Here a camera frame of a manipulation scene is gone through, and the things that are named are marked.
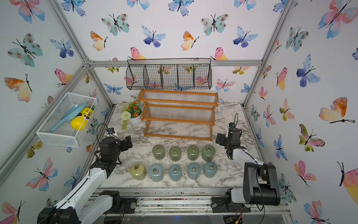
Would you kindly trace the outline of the green canister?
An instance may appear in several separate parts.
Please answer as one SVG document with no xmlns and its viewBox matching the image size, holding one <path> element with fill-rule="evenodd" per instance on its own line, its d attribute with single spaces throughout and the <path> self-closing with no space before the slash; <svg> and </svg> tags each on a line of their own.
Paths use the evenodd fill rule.
<svg viewBox="0 0 358 224">
<path fill-rule="evenodd" d="M 191 161 L 195 161 L 199 157 L 199 148 L 196 145 L 191 145 L 187 148 L 187 157 Z"/>
<path fill-rule="evenodd" d="M 202 149 L 201 157 L 204 161 L 212 161 L 215 156 L 215 148 L 211 145 L 205 145 Z"/>
<path fill-rule="evenodd" d="M 163 145 L 155 145 L 152 153 L 155 159 L 162 160 L 165 157 L 165 147 Z"/>
<path fill-rule="evenodd" d="M 181 159 L 181 148 L 178 146 L 171 147 L 169 150 L 169 156 L 172 161 L 179 161 Z"/>
</svg>

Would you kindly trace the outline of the yellow canister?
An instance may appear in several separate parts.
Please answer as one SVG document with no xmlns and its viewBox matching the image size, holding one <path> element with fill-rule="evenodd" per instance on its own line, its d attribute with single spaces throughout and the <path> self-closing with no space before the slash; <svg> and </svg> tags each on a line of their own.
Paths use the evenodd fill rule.
<svg viewBox="0 0 358 224">
<path fill-rule="evenodd" d="M 130 174 L 135 180 L 141 181 L 146 177 L 147 171 L 142 163 L 137 162 L 131 166 Z"/>
</svg>

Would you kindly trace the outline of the blue canister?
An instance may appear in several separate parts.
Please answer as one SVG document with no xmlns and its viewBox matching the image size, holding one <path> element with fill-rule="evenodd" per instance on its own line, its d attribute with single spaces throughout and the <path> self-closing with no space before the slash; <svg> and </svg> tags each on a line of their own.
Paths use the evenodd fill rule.
<svg viewBox="0 0 358 224">
<path fill-rule="evenodd" d="M 163 168 L 160 164 L 154 164 L 148 169 L 148 175 L 154 182 L 160 182 L 164 178 Z"/>
<path fill-rule="evenodd" d="M 207 178 L 213 178 L 217 173 L 218 167 L 213 161 L 209 161 L 204 166 L 204 175 Z"/>
<path fill-rule="evenodd" d="M 169 177 L 172 181 L 179 181 L 182 177 L 182 169 L 179 165 L 172 165 L 168 170 Z"/>
<path fill-rule="evenodd" d="M 201 168 L 200 168 L 199 164 L 197 164 L 197 163 L 189 164 L 189 166 L 187 168 L 187 174 L 190 179 L 197 180 L 200 176 L 200 173 L 201 173 Z"/>
</svg>

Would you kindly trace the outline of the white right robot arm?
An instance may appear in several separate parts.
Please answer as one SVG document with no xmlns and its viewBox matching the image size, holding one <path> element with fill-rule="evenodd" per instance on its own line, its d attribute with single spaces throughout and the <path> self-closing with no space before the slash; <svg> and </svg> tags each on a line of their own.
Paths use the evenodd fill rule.
<svg viewBox="0 0 358 224">
<path fill-rule="evenodd" d="M 281 202 L 276 167 L 252 156 L 241 145 L 242 130 L 229 127 L 225 134 L 217 134 L 215 143 L 223 146 L 229 159 L 244 169 L 242 187 L 228 191 L 233 203 L 278 206 Z"/>
</svg>

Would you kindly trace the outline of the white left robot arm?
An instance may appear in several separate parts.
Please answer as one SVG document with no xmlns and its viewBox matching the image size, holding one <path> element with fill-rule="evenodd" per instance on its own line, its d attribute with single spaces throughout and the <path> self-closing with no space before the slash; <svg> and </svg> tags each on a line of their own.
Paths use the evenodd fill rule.
<svg viewBox="0 0 358 224">
<path fill-rule="evenodd" d="M 92 224 L 103 214 L 125 212 L 125 204 L 116 190 L 104 190 L 90 205 L 89 198 L 112 174 L 121 162 L 123 151 L 133 147 L 131 136 L 123 140 L 116 136 L 105 137 L 99 144 L 99 155 L 89 168 L 89 172 L 74 189 L 52 208 L 44 208 L 38 215 L 38 224 Z"/>
</svg>

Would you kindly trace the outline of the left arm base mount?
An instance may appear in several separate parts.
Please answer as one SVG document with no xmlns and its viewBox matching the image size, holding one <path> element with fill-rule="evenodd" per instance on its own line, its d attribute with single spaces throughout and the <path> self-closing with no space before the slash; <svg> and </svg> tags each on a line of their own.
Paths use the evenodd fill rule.
<svg viewBox="0 0 358 224">
<path fill-rule="evenodd" d="M 104 214 L 134 214 L 137 207 L 137 198 L 122 197 L 119 191 L 104 190 L 99 193 L 99 196 L 109 196 L 112 199 L 112 205 Z"/>
</svg>

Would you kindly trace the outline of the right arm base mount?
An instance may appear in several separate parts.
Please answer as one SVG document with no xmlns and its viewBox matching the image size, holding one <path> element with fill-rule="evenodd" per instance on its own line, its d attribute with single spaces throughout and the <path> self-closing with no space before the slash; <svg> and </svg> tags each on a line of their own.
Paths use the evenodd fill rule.
<svg viewBox="0 0 358 224">
<path fill-rule="evenodd" d="M 251 209 L 243 203 L 234 203 L 231 199 L 231 189 L 220 197 L 212 197 L 210 207 L 213 213 L 249 213 Z"/>
</svg>

